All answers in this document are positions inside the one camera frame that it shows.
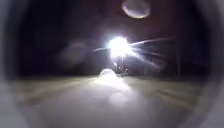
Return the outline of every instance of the dark sky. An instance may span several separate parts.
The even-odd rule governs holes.
[[[30,0],[19,29],[18,62],[23,75],[86,75],[106,68],[104,47],[111,37],[122,35],[131,41],[174,37],[153,43],[165,58],[160,72],[176,72],[176,47],[179,47],[183,73],[205,72],[209,66],[205,26],[190,0],[148,0],[151,15],[133,19],[124,14],[121,0]],[[141,72],[141,62],[127,60],[129,68]]]

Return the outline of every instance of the road surface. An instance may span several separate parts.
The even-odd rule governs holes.
[[[202,88],[134,77],[23,80],[19,87],[31,128],[176,128]]]

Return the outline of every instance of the bright light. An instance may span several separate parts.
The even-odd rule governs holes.
[[[133,54],[130,45],[128,44],[126,38],[116,37],[109,42],[109,48],[111,50],[111,56],[121,56],[125,57],[126,55]]]

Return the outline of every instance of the street light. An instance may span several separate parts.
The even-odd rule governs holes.
[[[109,41],[108,48],[110,49],[111,57],[121,57],[121,68],[124,69],[124,57],[127,55],[134,55],[134,52],[131,49],[131,46],[128,44],[126,38],[115,37]]]

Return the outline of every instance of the asphalt road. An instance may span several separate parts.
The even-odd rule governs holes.
[[[134,77],[24,80],[19,106],[31,128],[176,128],[201,88]]]

